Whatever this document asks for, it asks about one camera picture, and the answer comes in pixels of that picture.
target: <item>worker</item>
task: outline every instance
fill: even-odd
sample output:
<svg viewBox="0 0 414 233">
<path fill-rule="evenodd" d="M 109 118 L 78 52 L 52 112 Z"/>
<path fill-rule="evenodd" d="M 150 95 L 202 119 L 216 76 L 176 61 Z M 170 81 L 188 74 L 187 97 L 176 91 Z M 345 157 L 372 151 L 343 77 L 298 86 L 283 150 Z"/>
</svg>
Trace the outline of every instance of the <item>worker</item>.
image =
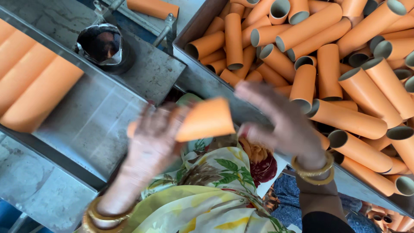
<svg viewBox="0 0 414 233">
<path fill-rule="evenodd" d="M 303 232 L 353 233 L 333 181 L 333 158 L 321 148 L 300 109 L 262 83 L 240 82 L 234 94 L 275 125 L 271 131 L 243 123 L 238 135 L 295 155 Z M 174 138 L 190 107 L 180 108 L 171 120 L 174 107 L 142 111 L 116 179 L 87 207 L 79 232 L 293 232 L 263 207 L 249 158 L 237 143 L 222 148 L 219 145 L 226 143 L 214 140 L 210 145 L 203 140 L 191 143 L 187 149 L 217 148 L 181 154 L 181 169 L 161 174 L 184 150 Z"/>
</svg>

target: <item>woman's right hand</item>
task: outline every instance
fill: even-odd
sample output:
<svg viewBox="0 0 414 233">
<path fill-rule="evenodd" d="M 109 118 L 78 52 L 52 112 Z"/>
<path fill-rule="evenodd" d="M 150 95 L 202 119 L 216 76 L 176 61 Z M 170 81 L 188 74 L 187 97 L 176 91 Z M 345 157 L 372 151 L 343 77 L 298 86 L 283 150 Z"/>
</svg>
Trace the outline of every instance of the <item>woman's right hand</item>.
<svg viewBox="0 0 414 233">
<path fill-rule="evenodd" d="M 256 123 L 243 123 L 239 135 L 251 143 L 297 155 L 304 169 L 315 170 L 326 164 L 320 140 L 298 106 L 259 82 L 239 82 L 234 95 L 256 106 L 275 125 L 269 130 Z"/>
</svg>

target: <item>stack of orange tubes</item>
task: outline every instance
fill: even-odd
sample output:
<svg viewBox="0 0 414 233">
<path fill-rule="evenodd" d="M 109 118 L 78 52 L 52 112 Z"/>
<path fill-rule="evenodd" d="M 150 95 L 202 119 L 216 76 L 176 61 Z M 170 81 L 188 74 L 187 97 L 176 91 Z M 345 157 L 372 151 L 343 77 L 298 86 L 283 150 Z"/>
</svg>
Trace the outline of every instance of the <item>stack of orange tubes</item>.
<svg viewBox="0 0 414 233">
<path fill-rule="evenodd" d="M 414 219 L 404 216 L 394 210 L 389 210 L 381 206 L 370 204 L 363 201 L 362 214 L 368 217 L 375 225 L 384 232 L 411 232 L 414 227 Z"/>
<path fill-rule="evenodd" d="M 229 11 L 234 3 L 242 17 Z M 385 196 L 410 196 L 413 8 L 412 0 L 231 0 L 186 49 L 232 87 L 273 86 L 350 173 Z"/>
<path fill-rule="evenodd" d="M 0 124 L 32 133 L 83 71 L 1 19 L 0 28 Z"/>
</svg>

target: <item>hand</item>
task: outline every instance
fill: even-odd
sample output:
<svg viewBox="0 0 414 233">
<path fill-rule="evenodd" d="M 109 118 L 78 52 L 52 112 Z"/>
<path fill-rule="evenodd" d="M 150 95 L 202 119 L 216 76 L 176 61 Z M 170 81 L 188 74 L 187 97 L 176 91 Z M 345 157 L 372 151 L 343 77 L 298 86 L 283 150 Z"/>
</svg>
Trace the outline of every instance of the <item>hand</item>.
<svg viewBox="0 0 414 233">
<path fill-rule="evenodd" d="M 234 95 L 256 106 L 275 125 L 269 130 L 255 123 L 243 123 L 239 135 L 251 143 L 297 155 L 304 169 L 314 170 L 326 164 L 320 140 L 298 106 L 264 83 L 240 82 Z"/>
<path fill-rule="evenodd" d="M 143 110 L 122 168 L 131 182 L 146 185 L 176 159 L 182 144 L 175 137 L 189 110 L 190 107 L 177 108 L 175 103 L 154 112 L 149 105 Z"/>
</svg>

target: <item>woman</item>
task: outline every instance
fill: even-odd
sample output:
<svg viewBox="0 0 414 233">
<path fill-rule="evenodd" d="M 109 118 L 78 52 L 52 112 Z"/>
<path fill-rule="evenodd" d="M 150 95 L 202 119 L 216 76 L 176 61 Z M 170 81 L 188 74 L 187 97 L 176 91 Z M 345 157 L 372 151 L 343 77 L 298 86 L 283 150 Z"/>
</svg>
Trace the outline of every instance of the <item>woman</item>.
<svg viewBox="0 0 414 233">
<path fill-rule="evenodd" d="M 303 232 L 353 232 L 347 225 L 333 179 L 332 156 L 321 149 L 299 108 L 272 88 L 241 82 L 234 94 L 262 111 L 273 131 L 254 123 L 240 127 L 239 135 L 252 143 L 296 155 Z M 203 154 L 182 155 L 184 165 L 164 171 L 181 145 L 175 135 L 189 112 L 174 105 L 138 119 L 135 137 L 119 174 L 108 191 L 88 207 L 84 232 L 266 232 L 286 233 L 263 208 L 250 175 L 249 159 L 240 146 Z"/>
</svg>

